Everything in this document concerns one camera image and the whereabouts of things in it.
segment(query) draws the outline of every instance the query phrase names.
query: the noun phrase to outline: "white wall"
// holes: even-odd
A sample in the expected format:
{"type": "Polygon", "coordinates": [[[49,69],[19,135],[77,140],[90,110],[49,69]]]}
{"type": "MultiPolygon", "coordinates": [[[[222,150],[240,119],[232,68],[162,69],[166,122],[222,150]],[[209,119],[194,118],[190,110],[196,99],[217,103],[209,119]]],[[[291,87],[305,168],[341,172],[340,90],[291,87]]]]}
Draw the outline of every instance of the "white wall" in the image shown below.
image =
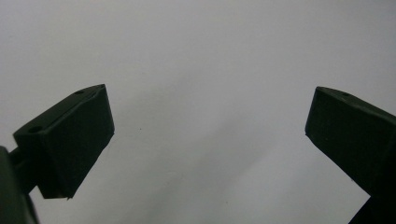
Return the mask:
{"type": "Polygon", "coordinates": [[[0,144],[106,83],[116,134],[50,223],[348,223],[368,199],[304,136],[316,86],[396,114],[396,2],[1,1],[0,144]]]}

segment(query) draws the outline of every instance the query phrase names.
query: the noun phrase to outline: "hole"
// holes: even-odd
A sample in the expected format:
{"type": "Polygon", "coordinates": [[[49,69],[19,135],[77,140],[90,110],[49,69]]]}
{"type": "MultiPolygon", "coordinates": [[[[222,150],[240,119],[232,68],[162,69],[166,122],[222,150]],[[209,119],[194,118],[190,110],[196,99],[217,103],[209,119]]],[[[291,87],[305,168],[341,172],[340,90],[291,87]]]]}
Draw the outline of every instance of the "hole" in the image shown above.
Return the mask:
{"type": "Polygon", "coordinates": [[[29,133],[38,133],[41,129],[43,129],[43,127],[41,126],[35,126],[31,129],[29,129],[29,133]]]}

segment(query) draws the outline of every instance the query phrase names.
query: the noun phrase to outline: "screw hole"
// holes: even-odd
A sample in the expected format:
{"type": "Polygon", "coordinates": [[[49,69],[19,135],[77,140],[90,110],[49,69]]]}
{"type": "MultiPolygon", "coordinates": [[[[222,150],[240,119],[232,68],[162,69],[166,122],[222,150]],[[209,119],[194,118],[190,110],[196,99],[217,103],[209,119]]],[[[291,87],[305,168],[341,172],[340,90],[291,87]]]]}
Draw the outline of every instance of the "screw hole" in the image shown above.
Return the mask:
{"type": "Polygon", "coordinates": [[[42,129],[43,129],[43,127],[41,127],[41,126],[35,126],[31,129],[29,129],[29,133],[38,133],[42,129]]]}

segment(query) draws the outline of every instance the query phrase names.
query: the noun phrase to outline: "white background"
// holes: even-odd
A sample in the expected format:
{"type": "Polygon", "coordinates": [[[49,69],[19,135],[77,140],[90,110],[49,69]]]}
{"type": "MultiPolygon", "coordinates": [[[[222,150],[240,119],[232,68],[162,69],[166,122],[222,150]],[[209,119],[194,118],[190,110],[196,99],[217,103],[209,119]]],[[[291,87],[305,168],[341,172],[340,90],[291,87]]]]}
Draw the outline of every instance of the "white background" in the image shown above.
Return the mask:
{"type": "Polygon", "coordinates": [[[396,114],[396,2],[1,1],[0,144],[105,83],[116,133],[50,223],[348,223],[368,199],[307,137],[316,86],[396,114]]]}

